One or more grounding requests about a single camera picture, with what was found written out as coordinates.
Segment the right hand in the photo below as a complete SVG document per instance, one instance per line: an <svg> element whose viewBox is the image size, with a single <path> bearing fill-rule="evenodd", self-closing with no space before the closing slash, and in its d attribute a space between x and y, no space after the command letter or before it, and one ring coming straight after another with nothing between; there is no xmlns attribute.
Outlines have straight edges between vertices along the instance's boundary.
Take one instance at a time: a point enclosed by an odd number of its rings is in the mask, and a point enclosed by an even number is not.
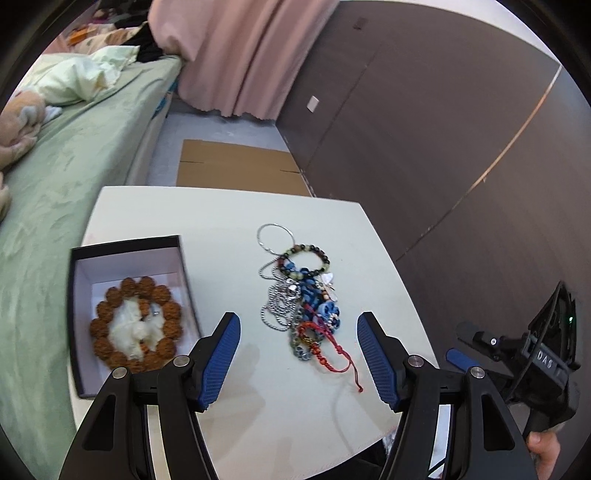
<svg viewBox="0 0 591 480"><path fill-rule="evenodd" d="M561 451L557 434L554 431L531 432L527 447L535 456L535 468L539 480L549 480Z"/></svg>

